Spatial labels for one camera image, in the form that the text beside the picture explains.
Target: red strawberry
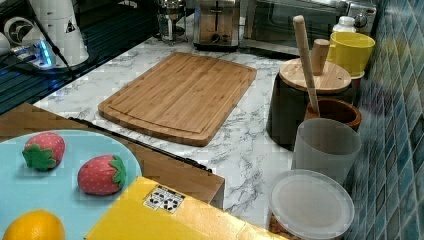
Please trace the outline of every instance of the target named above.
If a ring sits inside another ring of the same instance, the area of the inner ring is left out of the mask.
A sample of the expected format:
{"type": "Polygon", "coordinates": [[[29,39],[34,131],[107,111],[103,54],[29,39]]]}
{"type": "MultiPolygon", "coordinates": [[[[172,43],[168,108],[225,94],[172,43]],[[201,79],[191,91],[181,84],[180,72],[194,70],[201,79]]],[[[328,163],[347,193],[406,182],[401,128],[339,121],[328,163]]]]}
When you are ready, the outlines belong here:
{"type": "Polygon", "coordinates": [[[78,172],[78,186],[88,194],[109,195],[125,184],[125,166],[117,155],[102,155],[82,165],[78,172]]]}
{"type": "Polygon", "coordinates": [[[44,132],[31,137],[22,154],[27,166],[47,171],[59,165],[65,152],[65,141],[53,132],[44,132]]]}

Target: white marble countertop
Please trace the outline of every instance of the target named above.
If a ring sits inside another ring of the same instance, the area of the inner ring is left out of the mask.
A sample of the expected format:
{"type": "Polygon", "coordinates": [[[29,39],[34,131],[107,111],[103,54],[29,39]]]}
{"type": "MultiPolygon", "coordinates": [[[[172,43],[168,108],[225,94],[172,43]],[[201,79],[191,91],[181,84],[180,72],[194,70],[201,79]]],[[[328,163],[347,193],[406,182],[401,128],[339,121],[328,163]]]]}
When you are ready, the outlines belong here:
{"type": "Polygon", "coordinates": [[[224,209],[267,228],[270,185],[279,173],[290,168],[292,158],[292,153],[275,144],[265,130],[273,82],[282,61],[240,52],[197,51],[192,45],[190,27],[187,34],[189,42],[174,46],[148,39],[34,105],[66,118],[88,120],[206,165],[225,178],[224,209]],[[97,111],[99,103],[175,51],[212,56],[257,69],[256,79],[206,147],[139,134],[103,119],[97,111]]]}

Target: tile backsplash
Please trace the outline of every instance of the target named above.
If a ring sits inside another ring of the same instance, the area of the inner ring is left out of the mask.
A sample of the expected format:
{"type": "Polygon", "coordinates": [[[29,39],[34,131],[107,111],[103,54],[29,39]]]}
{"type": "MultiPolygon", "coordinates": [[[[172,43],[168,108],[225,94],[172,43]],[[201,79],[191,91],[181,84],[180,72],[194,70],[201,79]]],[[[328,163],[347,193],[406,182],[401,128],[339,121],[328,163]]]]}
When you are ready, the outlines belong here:
{"type": "Polygon", "coordinates": [[[346,239],[424,239],[424,1],[380,0],[346,239]]]}

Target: plastic container lid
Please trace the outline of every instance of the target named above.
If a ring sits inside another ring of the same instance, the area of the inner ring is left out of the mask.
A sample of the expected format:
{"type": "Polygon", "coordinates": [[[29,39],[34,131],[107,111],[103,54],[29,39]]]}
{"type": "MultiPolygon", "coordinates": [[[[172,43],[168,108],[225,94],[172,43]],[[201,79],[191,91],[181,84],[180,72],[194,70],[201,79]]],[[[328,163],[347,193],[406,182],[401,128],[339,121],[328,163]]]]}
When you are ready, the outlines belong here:
{"type": "Polygon", "coordinates": [[[355,19],[343,16],[339,18],[339,23],[347,26],[353,26],[353,24],[355,24],[355,19]]]}
{"type": "Polygon", "coordinates": [[[332,239],[351,225],[355,210],[340,184],[309,170],[290,170],[269,192],[270,208],[287,231],[302,239],[332,239]]]}
{"type": "Polygon", "coordinates": [[[340,17],[339,23],[333,27],[333,32],[356,32],[355,19],[352,17],[340,17]]]}

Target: black and white label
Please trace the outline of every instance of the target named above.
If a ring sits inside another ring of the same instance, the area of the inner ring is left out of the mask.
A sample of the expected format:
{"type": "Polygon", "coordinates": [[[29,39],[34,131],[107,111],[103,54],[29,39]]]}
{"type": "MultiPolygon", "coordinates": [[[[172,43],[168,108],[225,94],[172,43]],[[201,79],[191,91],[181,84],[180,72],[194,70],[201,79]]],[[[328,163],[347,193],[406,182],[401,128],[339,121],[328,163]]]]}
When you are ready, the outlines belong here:
{"type": "Polygon", "coordinates": [[[184,198],[185,196],[159,185],[146,198],[143,205],[153,210],[162,208],[165,211],[174,213],[184,201],[184,198]]]}
{"type": "Polygon", "coordinates": [[[74,25],[72,25],[71,20],[68,21],[68,25],[66,26],[66,33],[70,33],[75,31],[74,25]]]}

